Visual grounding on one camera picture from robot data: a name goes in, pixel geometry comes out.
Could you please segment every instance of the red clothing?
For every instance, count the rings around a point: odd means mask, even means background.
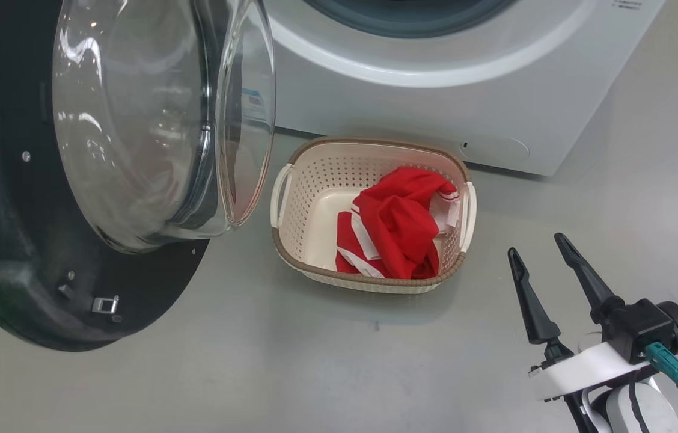
[[[430,213],[432,200],[449,203],[446,220],[455,227],[457,189],[438,173],[399,167],[363,190],[353,200],[353,209],[337,218],[337,271],[385,278],[435,277],[440,262],[433,239],[443,229]]]

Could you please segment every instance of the gray floor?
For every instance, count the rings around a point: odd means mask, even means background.
[[[278,137],[273,167],[302,141]],[[281,263],[259,206],[136,336],[65,354],[0,330],[0,431],[574,431],[563,403],[531,397],[542,348],[526,343],[505,252],[523,254],[570,347],[596,328],[556,231],[628,301],[678,302],[678,1],[558,175],[473,175],[468,260],[423,296],[313,283]],[[678,413],[678,392],[660,385]]]

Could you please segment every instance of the white washing machine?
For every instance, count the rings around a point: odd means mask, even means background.
[[[553,175],[664,0],[270,0],[276,125]]]

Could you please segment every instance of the plastic laundry basket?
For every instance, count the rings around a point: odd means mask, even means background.
[[[440,173],[459,191],[457,227],[435,238],[438,276],[395,280],[337,272],[337,214],[403,165]],[[322,283],[377,293],[424,293],[454,275],[465,261],[475,215],[475,189],[460,159],[425,146],[366,138],[320,138],[301,146],[276,178],[270,203],[273,240],[289,266]]]

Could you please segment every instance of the green connector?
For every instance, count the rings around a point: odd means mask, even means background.
[[[646,361],[671,378],[678,388],[678,358],[668,348],[662,343],[651,343],[646,347]]]

